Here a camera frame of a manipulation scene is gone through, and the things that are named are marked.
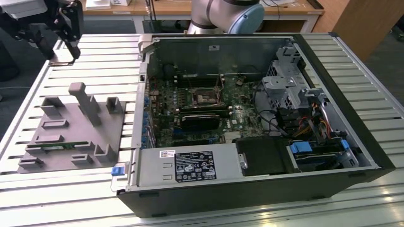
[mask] power supply label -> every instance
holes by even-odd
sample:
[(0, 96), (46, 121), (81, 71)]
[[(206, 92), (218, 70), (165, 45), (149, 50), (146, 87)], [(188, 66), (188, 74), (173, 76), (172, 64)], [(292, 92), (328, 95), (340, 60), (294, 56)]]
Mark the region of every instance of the power supply label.
[(216, 179), (212, 151), (176, 153), (174, 159), (178, 183)]

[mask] blue latch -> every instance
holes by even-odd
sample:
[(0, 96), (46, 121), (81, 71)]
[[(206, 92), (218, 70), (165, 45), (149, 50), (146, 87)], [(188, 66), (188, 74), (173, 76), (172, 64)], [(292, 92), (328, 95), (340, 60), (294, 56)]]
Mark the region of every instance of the blue latch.
[(348, 144), (346, 140), (341, 140), (341, 144), (342, 144), (344, 150), (349, 150), (349, 144)]
[(124, 176), (125, 175), (125, 167), (124, 166), (112, 167), (110, 175), (112, 176)]
[(289, 147), (293, 154), (313, 151), (309, 142), (296, 142)]

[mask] metal workbench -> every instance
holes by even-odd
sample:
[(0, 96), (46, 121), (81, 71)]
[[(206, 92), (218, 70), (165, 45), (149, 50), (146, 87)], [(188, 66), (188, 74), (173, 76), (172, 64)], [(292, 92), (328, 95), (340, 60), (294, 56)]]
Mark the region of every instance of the metal workbench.
[(326, 34), (304, 38), (397, 167), (392, 173), (328, 199), (148, 219), (137, 218), (114, 197), (112, 190), (126, 182), (122, 177), (110, 184), (110, 168), (17, 174), (18, 159), (42, 115), (37, 106), (46, 96), (76, 102), (68, 95), (72, 82), (84, 82), (97, 101), (117, 96), (128, 102), (118, 162), (129, 160), (138, 35), (84, 35), (78, 44), (82, 55), (74, 65), (49, 67), (45, 63), (0, 143), (0, 226), (402, 225), (404, 109), (338, 38)]

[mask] table leg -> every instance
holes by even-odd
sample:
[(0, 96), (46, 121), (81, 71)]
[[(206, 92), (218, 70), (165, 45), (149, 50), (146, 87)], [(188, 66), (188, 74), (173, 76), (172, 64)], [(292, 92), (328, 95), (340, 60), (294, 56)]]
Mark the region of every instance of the table leg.
[(305, 20), (304, 25), (302, 25), (301, 30), (300, 30), (301, 33), (310, 33), (312, 32), (313, 27), (314, 27), (316, 22), (317, 22), (317, 19), (318, 19), (318, 15), (308, 16), (308, 19)]
[(142, 18), (142, 16), (133, 16), (132, 21), (133, 21), (133, 24), (134, 24), (136, 33), (137, 34), (144, 34), (144, 27), (142, 27), (144, 18)]

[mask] motherboard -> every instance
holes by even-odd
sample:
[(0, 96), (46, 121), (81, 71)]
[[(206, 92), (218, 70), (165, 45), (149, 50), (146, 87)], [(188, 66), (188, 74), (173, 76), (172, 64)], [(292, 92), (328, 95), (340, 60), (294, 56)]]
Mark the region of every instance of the motherboard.
[(149, 80), (156, 147), (230, 143), (264, 134), (250, 103), (254, 81), (241, 75)]

